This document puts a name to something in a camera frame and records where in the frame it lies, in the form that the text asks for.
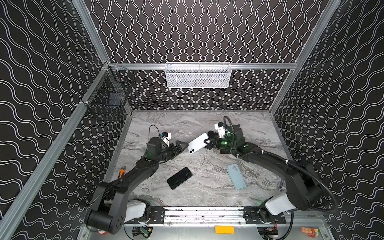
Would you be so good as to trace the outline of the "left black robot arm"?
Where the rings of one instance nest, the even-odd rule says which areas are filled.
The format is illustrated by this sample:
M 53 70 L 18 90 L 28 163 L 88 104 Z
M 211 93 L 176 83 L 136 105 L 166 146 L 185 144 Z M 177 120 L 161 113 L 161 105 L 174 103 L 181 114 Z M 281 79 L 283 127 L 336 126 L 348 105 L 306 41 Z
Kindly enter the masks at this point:
M 150 138 L 145 154 L 132 170 L 117 180 L 102 182 L 97 186 L 85 216 L 85 225 L 116 234 L 129 220 L 143 216 L 148 219 L 150 205 L 142 201 L 133 201 L 130 204 L 130 194 L 144 180 L 150 178 L 161 163 L 173 160 L 188 146 L 188 143 L 181 141 L 166 144 L 160 137 Z

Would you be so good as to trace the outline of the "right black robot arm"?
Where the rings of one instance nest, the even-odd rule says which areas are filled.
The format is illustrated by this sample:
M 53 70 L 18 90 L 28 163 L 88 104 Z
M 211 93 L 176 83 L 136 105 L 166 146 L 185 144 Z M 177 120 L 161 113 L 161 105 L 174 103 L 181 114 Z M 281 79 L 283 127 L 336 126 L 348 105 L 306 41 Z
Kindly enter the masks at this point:
M 258 210 L 260 220 L 269 221 L 283 212 L 315 210 L 332 213 L 337 199 L 320 181 L 310 165 L 290 161 L 246 141 L 240 125 L 222 124 L 216 132 L 209 132 L 204 143 L 247 163 L 256 164 L 279 176 L 286 183 L 286 192 L 265 200 Z

